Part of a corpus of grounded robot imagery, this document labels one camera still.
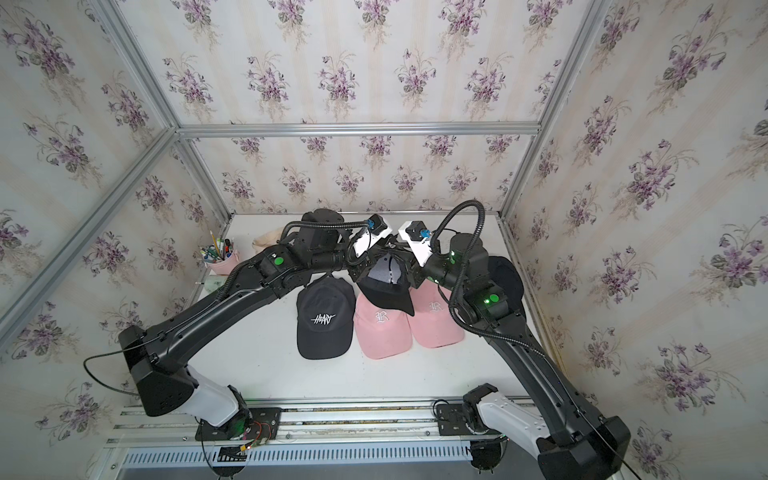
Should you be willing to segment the black cap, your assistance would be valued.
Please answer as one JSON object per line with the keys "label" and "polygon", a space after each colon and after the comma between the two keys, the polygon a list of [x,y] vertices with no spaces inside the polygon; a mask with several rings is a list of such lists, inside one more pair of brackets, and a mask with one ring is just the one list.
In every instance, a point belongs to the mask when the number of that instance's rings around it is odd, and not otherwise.
{"label": "black cap", "polygon": [[523,310],[524,284],[514,264],[505,257],[490,256],[488,268],[491,279],[503,289],[511,311]]}
{"label": "black cap", "polygon": [[415,314],[405,265],[392,254],[378,259],[357,285],[363,296],[374,306],[410,316]]}

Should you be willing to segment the dark grey baseball cap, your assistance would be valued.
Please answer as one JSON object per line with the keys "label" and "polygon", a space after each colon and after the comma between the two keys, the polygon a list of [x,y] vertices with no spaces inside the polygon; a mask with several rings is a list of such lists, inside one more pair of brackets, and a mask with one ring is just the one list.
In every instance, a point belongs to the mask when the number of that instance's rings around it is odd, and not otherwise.
{"label": "dark grey baseball cap", "polygon": [[356,295],[350,283],[330,274],[307,285],[297,297],[297,349],[307,360],[328,360],[350,348]]}

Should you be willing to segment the pink cap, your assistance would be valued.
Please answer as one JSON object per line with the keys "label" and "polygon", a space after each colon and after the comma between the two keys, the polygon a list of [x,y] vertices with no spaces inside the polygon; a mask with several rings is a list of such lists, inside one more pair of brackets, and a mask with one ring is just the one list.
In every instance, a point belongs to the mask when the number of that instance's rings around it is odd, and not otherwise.
{"label": "pink cap", "polygon": [[412,347],[407,314],[377,307],[364,295],[356,300],[354,328],[360,348],[369,359],[392,357]]}
{"label": "pink cap", "polygon": [[448,295],[445,289],[428,280],[410,290],[414,315],[408,316],[408,323],[422,347],[436,349],[464,340],[464,330],[452,319],[444,299]]}

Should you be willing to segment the beige cap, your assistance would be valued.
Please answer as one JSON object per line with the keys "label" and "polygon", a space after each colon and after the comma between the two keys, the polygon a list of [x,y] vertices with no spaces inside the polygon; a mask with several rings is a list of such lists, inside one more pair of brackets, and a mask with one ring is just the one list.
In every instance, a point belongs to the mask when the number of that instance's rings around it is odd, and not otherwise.
{"label": "beige cap", "polygon": [[280,242],[282,229],[274,229],[253,239],[251,247],[254,254],[259,254],[266,248],[277,245]]}

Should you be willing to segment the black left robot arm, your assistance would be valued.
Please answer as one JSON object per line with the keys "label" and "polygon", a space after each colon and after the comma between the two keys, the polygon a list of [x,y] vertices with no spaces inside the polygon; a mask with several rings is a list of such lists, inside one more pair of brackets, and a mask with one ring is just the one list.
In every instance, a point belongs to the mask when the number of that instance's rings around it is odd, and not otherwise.
{"label": "black left robot arm", "polygon": [[253,416],[240,392],[198,374],[190,359],[250,313],[308,285],[313,275],[357,274],[368,250],[390,232],[378,214],[347,222],[333,210],[308,212],[186,310],[147,329],[124,329],[119,344],[145,414],[186,414],[227,437],[246,433]]}

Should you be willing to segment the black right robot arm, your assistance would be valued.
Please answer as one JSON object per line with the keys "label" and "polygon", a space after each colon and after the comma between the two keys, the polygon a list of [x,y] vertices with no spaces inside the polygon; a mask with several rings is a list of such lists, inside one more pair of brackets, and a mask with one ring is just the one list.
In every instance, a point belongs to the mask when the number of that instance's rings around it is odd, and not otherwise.
{"label": "black right robot arm", "polygon": [[496,431],[536,458],[547,479],[609,479],[618,473],[631,434],[580,395],[543,351],[527,325],[524,285],[513,263],[487,252],[470,234],[452,237],[448,253],[434,252],[425,231],[401,234],[417,264],[435,283],[453,321],[484,338],[521,383],[532,414],[485,383],[463,397],[468,429]]}

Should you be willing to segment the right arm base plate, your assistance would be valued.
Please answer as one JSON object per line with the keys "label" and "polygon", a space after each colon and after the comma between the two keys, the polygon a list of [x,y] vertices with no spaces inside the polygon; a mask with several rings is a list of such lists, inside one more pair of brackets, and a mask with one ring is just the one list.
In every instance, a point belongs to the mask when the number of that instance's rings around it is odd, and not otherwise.
{"label": "right arm base plate", "polygon": [[440,437],[455,436],[501,436],[497,430],[490,429],[477,422],[472,423],[465,415],[461,403],[449,403],[444,399],[437,399],[431,406],[432,415],[437,422]]}

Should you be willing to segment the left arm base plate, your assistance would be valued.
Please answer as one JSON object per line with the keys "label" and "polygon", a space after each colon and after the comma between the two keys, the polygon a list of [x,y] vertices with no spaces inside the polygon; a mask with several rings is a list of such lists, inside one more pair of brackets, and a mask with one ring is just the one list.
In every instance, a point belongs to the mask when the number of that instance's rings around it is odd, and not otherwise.
{"label": "left arm base plate", "polygon": [[276,438],[282,412],[279,407],[250,408],[249,414],[240,412],[221,427],[203,420],[198,425],[195,440],[266,443]]}

